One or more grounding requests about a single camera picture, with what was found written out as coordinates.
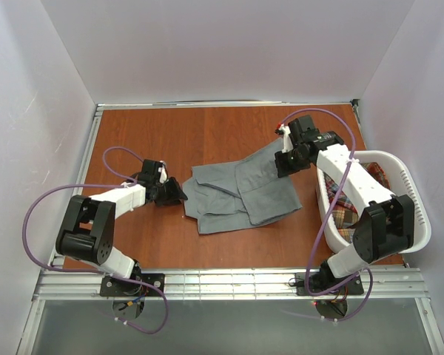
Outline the grey long sleeve shirt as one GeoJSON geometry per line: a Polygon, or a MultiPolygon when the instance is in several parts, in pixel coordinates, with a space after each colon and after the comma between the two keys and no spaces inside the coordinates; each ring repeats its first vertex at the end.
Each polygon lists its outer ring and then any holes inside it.
{"type": "Polygon", "coordinates": [[[278,177],[275,153],[282,148],[278,138],[242,160],[192,167],[182,186],[184,211],[199,234],[265,226],[302,209],[290,177],[278,177]]]}

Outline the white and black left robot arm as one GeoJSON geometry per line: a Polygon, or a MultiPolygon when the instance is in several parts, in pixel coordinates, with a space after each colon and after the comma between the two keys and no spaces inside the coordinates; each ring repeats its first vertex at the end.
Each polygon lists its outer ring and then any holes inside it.
{"type": "Polygon", "coordinates": [[[114,245],[115,221],[148,203],[174,206],[187,200],[164,162],[144,160],[141,171],[104,193],[71,197],[55,242],[65,257],[125,280],[135,279],[138,262],[114,245]]]}

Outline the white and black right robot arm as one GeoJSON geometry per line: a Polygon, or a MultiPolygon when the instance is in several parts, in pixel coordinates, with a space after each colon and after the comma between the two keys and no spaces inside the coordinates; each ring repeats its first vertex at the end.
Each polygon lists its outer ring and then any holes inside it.
{"type": "Polygon", "coordinates": [[[308,115],[282,121],[275,132],[283,138],[283,148],[275,153],[279,177],[316,166],[337,184],[334,199],[347,196],[359,216],[352,242],[324,260],[319,271],[305,273],[307,294],[328,294],[372,263],[414,245],[414,201],[379,184],[337,133],[321,132],[308,115]]]}

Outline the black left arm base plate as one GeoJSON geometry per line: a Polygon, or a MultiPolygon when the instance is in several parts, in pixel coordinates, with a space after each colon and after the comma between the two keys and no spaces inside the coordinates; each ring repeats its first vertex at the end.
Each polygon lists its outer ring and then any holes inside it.
{"type": "MultiPolygon", "coordinates": [[[[131,279],[150,284],[160,291],[164,291],[165,274],[140,273],[136,276],[132,276],[131,279]]],[[[158,292],[152,288],[148,288],[147,286],[129,283],[127,281],[117,280],[110,276],[105,276],[101,282],[99,295],[101,297],[139,297],[141,295],[157,297],[158,292]]]]}

